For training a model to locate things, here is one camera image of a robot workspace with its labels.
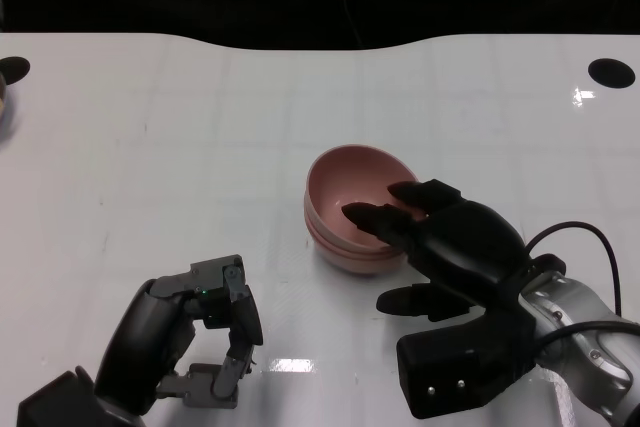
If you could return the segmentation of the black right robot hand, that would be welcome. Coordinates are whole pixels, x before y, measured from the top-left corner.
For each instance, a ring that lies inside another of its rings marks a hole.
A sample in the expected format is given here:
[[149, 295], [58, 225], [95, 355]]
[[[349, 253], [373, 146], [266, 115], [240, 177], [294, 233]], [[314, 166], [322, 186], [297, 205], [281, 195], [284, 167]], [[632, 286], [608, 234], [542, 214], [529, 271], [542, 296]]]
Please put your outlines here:
[[381, 294], [378, 311], [437, 322], [474, 305], [516, 310], [530, 257], [503, 217], [436, 179], [398, 182], [387, 190], [399, 206], [354, 202], [342, 212], [359, 230], [404, 253], [428, 280]]

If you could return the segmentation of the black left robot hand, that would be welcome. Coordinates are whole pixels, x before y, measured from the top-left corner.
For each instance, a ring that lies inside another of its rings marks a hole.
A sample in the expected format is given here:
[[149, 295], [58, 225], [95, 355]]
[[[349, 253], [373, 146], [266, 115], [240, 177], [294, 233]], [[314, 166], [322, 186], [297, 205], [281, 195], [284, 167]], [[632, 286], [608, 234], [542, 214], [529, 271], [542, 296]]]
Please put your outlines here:
[[[226, 329], [222, 364], [175, 367], [195, 337], [195, 322]], [[158, 399], [179, 398], [191, 408], [233, 409], [238, 383], [251, 371], [263, 343], [258, 309], [240, 255], [191, 265], [185, 273], [145, 282], [124, 313], [103, 356], [96, 396], [130, 416], [145, 415]]]

